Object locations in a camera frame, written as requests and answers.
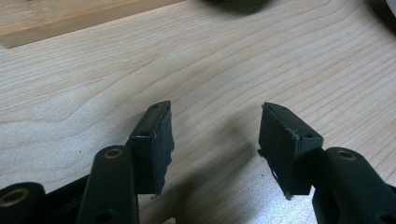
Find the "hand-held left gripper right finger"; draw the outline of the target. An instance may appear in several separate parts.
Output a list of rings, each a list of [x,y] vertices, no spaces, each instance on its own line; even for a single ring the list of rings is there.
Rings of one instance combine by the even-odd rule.
[[[259,154],[289,200],[308,195],[313,185],[312,166],[320,155],[323,137],[283,105],[264,103]]]

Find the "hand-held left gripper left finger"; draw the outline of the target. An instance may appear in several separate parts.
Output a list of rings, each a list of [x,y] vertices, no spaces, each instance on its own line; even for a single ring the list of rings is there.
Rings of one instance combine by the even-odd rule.
[[[130,134],[126,146],[132,150],[135,192],[161,195],[175,148],[171,102],[151,105]]]

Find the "black leather shoe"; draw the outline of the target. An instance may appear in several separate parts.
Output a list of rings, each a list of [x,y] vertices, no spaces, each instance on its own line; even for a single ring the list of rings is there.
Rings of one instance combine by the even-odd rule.
[[[213,8],[237,15],[250,15],[268,7],[273,0],[202,0]]]

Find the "wooden three-tier shoe rack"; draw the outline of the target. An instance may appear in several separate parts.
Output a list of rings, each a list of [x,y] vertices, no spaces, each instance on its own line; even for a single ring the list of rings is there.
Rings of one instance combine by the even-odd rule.
[[[0,45],[10,49],[183,0],[0,0]]]

